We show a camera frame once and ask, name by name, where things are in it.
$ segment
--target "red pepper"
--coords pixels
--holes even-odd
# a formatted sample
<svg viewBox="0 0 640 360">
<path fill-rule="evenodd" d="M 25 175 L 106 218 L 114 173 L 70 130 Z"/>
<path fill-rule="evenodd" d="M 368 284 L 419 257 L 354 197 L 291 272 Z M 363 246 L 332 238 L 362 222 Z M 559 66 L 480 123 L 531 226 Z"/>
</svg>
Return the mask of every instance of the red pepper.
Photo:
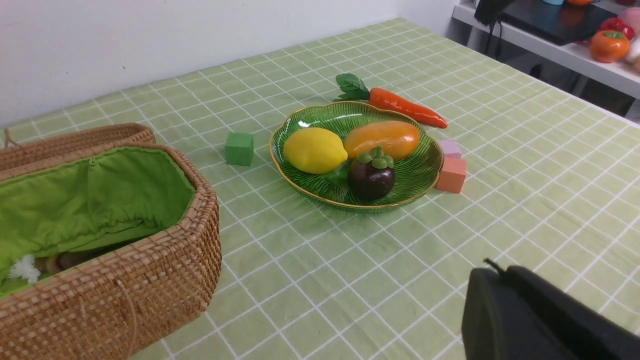
<svg viewBox="0 0 640 360">
<path fill-rule="evenodd" d="M 599 31 L 603 30 L 619 31 L 628 40 L 632 40 L 636 35 L 634 29 L 631 26 L 625 24 L 619 17 L 612 17 L 611 19 L 604 20 L 602 25 L 600 25 Z"/>
</svg>

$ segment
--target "white flower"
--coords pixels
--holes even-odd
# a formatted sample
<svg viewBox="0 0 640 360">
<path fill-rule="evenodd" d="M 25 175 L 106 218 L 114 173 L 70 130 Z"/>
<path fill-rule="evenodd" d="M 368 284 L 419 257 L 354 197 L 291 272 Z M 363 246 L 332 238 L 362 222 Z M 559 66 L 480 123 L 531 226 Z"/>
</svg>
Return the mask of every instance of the white flower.
<svg viewBox="0 0 640 360">
<path fill-rule="evenodd" d="M 9 269 L 10 279 L 25 279 L 28 283 L 33 284 L 38 281 L 40 271 L 35 268 L 35 258 L 33 255 L 25 255 L 18 260 L 16 264 Z"/>
</svg>

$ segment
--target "mangosteen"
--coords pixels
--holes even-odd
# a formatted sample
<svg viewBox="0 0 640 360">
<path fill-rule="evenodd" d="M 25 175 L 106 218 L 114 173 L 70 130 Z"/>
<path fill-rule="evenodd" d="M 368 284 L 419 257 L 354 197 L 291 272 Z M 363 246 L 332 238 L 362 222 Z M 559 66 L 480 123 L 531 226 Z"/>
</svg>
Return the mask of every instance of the mangosteen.
<svg viewBox="0 0 640 360">
<path fill-rule="evenodd" d="M 394 160 L 385 155 L 382 147 L 361 153 L 353 160 L 347 177 L 349 189 L 362 201 L 382 199 L 394 187 Z"/>
</svg>

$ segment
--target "carrot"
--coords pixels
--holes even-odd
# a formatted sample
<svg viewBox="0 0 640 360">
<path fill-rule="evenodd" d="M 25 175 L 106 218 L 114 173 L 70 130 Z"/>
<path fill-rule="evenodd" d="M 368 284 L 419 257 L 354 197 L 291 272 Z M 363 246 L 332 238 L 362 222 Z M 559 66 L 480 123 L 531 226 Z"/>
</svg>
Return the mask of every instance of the carrot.
<svg viewBox="0 0 640 360">
<path fill-rule="evenodd" d="M 447 127 L 447 121 L 437 112 L 426 106 L 415 104 L 383 88 L 369 90 L 362 80 L 353 74 L 339 74 L 335 77 L 335 82 L 338 83 L 340 90 L 344 92 L 339 96 L 340 99 L 338 101 L 368 101 L 375 108 L 399 112 L 421 124 L 442 129 Z"/>
</svg>

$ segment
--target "orange mango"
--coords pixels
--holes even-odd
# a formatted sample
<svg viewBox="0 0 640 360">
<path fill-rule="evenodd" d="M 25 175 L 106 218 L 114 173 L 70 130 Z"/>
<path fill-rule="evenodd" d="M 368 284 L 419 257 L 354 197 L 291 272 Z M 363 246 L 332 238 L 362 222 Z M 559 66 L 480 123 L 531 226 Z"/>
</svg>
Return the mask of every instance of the orange mango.
<svg viewBox="0 0 640 360">
<path fill-rule="evenodd" d="M 399 161 L 409 156 L 420 142 L 420 132 L 408 122 L 388 120 L 358 127 L 344 139 L 344 149 L 353 160 L 364 151 L 382 146 L 385 155 Z"/>
</svg>

